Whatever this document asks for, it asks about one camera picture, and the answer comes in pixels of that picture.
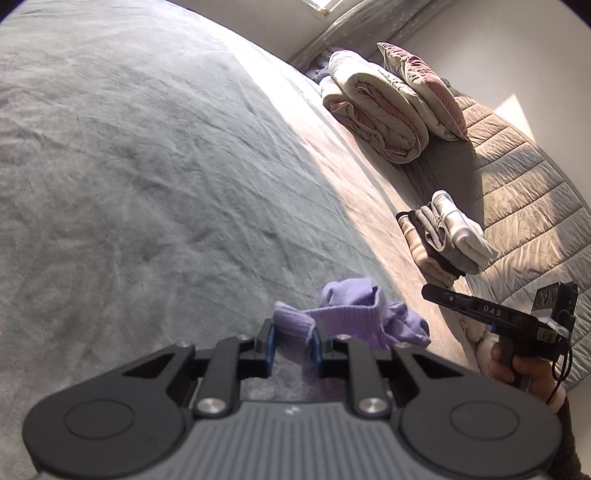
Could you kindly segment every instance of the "curtain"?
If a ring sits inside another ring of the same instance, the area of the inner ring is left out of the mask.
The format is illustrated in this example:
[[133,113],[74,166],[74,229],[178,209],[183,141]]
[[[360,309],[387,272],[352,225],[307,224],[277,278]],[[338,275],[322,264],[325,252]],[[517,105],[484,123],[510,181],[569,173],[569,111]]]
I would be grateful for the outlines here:
[[290,63],[305,72],[326,48],[341,47],[368,58],[376,43],[399,43],[452,0],[362,0],[334,23]]

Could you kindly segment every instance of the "gray folded garment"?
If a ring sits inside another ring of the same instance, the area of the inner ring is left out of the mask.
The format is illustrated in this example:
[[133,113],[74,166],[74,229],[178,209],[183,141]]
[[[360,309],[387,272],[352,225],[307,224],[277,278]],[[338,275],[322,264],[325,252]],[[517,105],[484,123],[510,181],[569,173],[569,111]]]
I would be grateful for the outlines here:
[[452,242],[445,223],[439,218],[439,214],[432,202],[416,211],[417,219],[425,230],[427,242],[454,267],[470,275],[480,273],[480,267],[474,260],[464,255]]

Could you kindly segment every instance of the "gray ribbed panel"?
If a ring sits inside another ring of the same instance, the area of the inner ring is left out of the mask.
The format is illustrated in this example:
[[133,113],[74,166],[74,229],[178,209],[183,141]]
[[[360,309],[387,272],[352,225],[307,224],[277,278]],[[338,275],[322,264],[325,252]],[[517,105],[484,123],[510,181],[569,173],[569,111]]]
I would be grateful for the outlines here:
[[198,422],[174,455],[128,480],[443,478],[408,456],[386,423],[341,403],[243,403],[230,418]]

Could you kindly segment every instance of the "human hand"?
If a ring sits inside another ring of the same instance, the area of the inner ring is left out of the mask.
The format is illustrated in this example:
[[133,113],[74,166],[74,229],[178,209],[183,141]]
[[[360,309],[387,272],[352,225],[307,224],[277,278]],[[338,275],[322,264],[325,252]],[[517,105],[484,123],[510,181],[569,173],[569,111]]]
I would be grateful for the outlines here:
[[[515,374],[506,365],[501,363],[502,350],[498,343],[491,348],[491,359],[488,364],[488,375],[499,382],[512,384]],[[513,358],[513,368],[517,373],[529,375],[531,378],[530,394],[546,402],[556,386],[556,380],[552,377],[552,365],[548,360],[541,358]],[[548,406],[556,413],[564,403],[566,391],[561,386]]]

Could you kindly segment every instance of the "pink pillow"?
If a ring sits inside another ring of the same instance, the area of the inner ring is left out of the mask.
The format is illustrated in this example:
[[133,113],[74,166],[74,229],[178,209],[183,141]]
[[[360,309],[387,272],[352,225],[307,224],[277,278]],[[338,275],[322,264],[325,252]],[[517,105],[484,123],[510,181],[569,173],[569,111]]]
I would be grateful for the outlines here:
[[389,43],[378,43],[378,47],[384,55],[384,68],[398,75],[422,96],[439,121],[451,132],[467,140],[468,128],[462,109],[441,78],[419,57],[400,47]]

